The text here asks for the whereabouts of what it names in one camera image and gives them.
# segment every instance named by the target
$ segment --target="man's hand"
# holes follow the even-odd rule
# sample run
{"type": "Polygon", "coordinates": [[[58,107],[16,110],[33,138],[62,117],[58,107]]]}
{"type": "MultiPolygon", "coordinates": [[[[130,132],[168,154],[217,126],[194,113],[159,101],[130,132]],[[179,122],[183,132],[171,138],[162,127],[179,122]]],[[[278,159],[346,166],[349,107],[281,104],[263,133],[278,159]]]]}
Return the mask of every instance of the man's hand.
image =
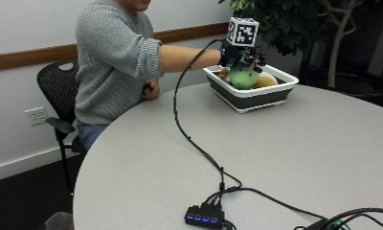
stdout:
{"type": "Polygon", "coordinates": [[[142,92],[142,98],[150,100],[155,99],[158,97],[158,94],[160,92],[159,86],[158,86],[158,80],[146,80],[143,83],[143,92],[142,92]]]}

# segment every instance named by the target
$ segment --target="white table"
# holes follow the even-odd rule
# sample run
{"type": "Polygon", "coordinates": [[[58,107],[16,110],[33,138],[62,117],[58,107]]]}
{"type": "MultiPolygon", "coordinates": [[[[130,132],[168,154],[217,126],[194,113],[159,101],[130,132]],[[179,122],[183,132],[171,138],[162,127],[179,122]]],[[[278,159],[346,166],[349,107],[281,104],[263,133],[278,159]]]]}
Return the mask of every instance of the white table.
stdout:
{"type": "MultiPolygon", "coordinates": [[[[134,107],[94,143],[79,168],[75,230],[199,229],[183,215],[216,192],[220,178],[176,129],[172,97],[174,91],[134,107]]],[[[381,107],[296,85],[284,104],[237,114],[199,84],[178,89],[176,110],[192,141],[243,187],[326,218],[383,208],[381,107]]],[[[221,204],[237,230],[316,221],[251,192],[224,195],[221,204]]],[[[361,218],[350,226],[381,229],[361,218]]]]}

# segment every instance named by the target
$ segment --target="person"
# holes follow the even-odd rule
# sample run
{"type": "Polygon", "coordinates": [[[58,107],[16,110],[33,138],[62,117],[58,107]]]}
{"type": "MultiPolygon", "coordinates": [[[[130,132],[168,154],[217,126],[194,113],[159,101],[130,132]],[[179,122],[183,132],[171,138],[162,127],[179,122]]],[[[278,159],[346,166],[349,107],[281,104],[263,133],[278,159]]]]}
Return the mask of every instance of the person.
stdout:
{"type": "MultiPolygon", "coordinates": [[[[143,13],[148,3],[95,0],[78,16],[75,116],[79,141],[87,150],[113,120],[142,100],[158,97],[158,79],[164,73],[183,71],[201,50],[152,39],[143,13]]],[[[217,64],[220,58],[217,49],[205,49],[191,70],[217,64]]]]}

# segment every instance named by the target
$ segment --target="jeans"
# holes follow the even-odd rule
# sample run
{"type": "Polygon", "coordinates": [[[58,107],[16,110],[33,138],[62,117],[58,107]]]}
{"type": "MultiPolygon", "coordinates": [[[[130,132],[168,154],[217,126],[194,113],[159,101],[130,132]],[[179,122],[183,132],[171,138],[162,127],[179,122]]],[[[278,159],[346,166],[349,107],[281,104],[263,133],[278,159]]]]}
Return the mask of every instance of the jeans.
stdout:
{"type": "Polygon", "coordinates": [[[95,126],[77,121],[79,143],[82,144],[86,150],[90,149],[93,142],[97,140],[99,134],[102,133],[106,127],[107,126],[101,125],[95,126]]]}

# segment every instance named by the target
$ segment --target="green fruit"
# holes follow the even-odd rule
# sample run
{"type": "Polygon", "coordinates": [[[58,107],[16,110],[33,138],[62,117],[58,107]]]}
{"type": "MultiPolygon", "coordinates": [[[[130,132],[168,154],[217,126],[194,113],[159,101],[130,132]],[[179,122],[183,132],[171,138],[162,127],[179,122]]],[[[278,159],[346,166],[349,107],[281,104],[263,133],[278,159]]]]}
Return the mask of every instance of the green fruit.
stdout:
{"type": "Polygon", "coordinates": [[[235,89],[249,89],[256,82],[259,75],[248,68],[231,68],[229,69],[229,84],[235,89]]]}

